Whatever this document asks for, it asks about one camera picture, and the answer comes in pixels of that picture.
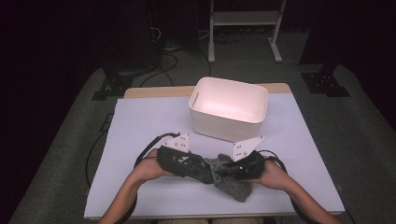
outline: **gray carpet floor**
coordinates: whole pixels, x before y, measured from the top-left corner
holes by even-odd
[[[289,84],[334,185],[356,222],[396,223],[396,133],[370,101],[356,76],[342,65],[338,65],[334,76],[350,97],[310,93],[301,73],[317,72],[320,64],[298,64],[308,33],[279,34],[277,44],[283,63],[275,63],[266,40],[268,35],[245,35],[243,40],[231,45],[217,44],[216,62],[210,64],[211,76],[248,83]],[[200,49],[207,53],[206,44]],[[185,49],[172,55],[177,57],[177,66],[168,74],[175,86],[195,85],[201,77],[209,75],[209,65],[200,51]],[[171,66],[173,60],[163,57],[163,67]],[[137,77],[133,87],[138,87],[148,76]],[[101,134],[106,115],[114,112],[118,99],[92,101],[104,80],[105,75],[99,69],[81,90],[11,223],[93,222],[83,219],[88,194],[85,162]],[[170,80],[162,74],[149,79],[144,87],[170,85]],[[93,148],[90,179],[94,177],[105,142],[106,135]],[[338,217],[343,223],[352,223],[346,213]],[[303,223],[297,217],[277,217],[276,222]]]

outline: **forearm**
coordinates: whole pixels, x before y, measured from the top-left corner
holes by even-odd
[[[136,199],[137,190],[144,182],[136,178],[133,173],[129,174],[99,223],[115,223],[120,220],[131,208]]]
[[[340,223],[335,217],[328,213],[314,198],[297,182],[292,181],[285,188],[285,192],[294,200],[300,210],[310,219],[317,223]]]

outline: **wooden table edge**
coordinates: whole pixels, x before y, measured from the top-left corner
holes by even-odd
[[[345,211],[337,211],[337,212],[330,212],[332,216],[338,216]],[[186,216],[147,216],[147,217],[129,217],[129,220],[157,220],[157,219],[196,219],[196,218],[239,218],[239,217],[246,217],[246,218],[251,218],[251,217],[297,217],[297,213],[293,212],[287,212],[287,213],[258,213],[258,214],[219,214],[219,215],[186,215]],[[99,217],[85,217],[86,219],[89,220],[98,220],[100,219]]]
[[[286,83],[259,83],[255,85],[264,87],[269,93],[291,93],[291,89]],[[194,88],[195,86],[130,88],[124,93],[124,99],[190,96]]]

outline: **white plastic bin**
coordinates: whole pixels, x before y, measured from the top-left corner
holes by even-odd
[[[257,137],[267,102],[268,90],[264,87],[203,77],[189,100],[192,128],[230,142]]]

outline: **table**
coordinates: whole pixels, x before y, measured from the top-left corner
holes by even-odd
[[[214,0],[210,2],[210,21],[209,21],[209,44],[208,60],[215,62],[215,44],[213,41],[213,31],[215,26],[224,25],[274,25],[272,37],[268,37],[268,42],[273,52],[275,61],[281,63],[282,57],[276,45],[277,34],[279,33],[280,23],[282,22],[286,0],[281,0],[278,11],[244,11],[244,12],[215,12]]]
[[[304,118],[286,84],[260,84],[269,91],[258,149],[274,151],[296,179],[331,213],[345,208],[318,153]],[[99,218],[108,208],[140,152],[163,133],[189,133],[191,151],[204,158],[231,155],[233,143],[194,133],[190,125],[189,87],[129,89],[119,99],[85,209]],[[163,176],[138,191],[131,218],[262,217],[295,215],[286,193],[253,185],[244,203],[192,178]]]

